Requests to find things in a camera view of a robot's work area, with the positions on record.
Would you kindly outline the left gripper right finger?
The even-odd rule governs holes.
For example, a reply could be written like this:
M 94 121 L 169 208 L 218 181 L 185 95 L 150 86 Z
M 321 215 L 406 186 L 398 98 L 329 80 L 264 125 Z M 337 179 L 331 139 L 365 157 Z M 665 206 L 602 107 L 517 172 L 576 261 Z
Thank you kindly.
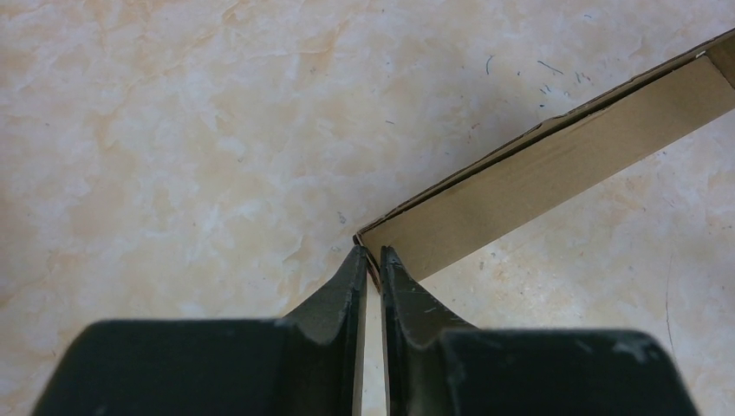
M 391 415 L 694 415 L 673 361 L 629 329 L 481 329 L 381 250 Z

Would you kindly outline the brown cardboard box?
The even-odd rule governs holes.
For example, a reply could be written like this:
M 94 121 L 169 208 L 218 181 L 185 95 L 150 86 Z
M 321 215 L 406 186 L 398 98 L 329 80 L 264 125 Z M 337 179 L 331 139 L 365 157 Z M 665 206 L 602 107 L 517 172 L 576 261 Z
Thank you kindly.
M 591 101 L 543 121 L 366 225 L 355 235 L 377 279 L 395 248 L 422 280 L 734 107 L 727 31 Z

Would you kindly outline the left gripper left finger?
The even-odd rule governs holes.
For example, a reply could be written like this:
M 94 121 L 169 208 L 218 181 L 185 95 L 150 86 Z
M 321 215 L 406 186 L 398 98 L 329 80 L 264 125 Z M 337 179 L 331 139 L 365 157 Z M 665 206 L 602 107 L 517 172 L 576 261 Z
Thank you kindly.
M 356 415 L 368 255 L 281 318 L 107 320 L 63 355 L 36 415 Z

